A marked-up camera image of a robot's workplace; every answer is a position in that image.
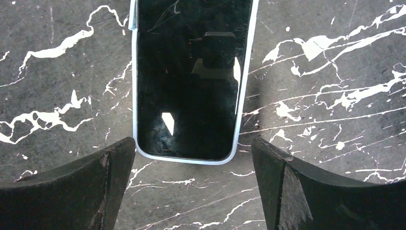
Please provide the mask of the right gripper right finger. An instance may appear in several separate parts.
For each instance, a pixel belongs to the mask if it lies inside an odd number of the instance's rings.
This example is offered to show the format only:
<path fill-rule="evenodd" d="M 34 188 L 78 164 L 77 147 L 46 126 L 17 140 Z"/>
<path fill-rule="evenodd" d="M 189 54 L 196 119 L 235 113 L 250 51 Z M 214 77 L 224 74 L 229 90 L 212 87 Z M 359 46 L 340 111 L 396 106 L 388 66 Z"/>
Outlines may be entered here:
<path fill-rule="evenodd" d="M 406 183 L 341 176 L 257 138 L 253 165 L 269 230 L 403 230 Z"/>

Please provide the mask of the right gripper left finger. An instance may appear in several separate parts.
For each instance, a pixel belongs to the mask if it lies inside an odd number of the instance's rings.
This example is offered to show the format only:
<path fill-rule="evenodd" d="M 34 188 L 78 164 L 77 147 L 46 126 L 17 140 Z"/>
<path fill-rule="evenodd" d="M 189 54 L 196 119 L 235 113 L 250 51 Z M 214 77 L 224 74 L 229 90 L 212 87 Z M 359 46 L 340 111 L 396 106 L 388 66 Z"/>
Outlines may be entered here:
<path fill-rule="evenodd" d="M 3 230 L 112 230 L 135 158 L 126 137 L 96 153 L 0 185 Z"/>

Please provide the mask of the blue case phone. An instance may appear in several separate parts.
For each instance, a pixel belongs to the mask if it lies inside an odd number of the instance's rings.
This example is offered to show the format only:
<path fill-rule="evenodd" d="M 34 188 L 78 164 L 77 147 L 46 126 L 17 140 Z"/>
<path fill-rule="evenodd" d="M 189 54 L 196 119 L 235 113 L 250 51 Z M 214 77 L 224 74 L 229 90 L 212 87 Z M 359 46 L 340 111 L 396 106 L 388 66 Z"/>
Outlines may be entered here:
<path fill-rule="evenodd" d="M 133 0 L 133 137 L 150 159 L 222 165 L 237 150 L 256 0 Z"/>

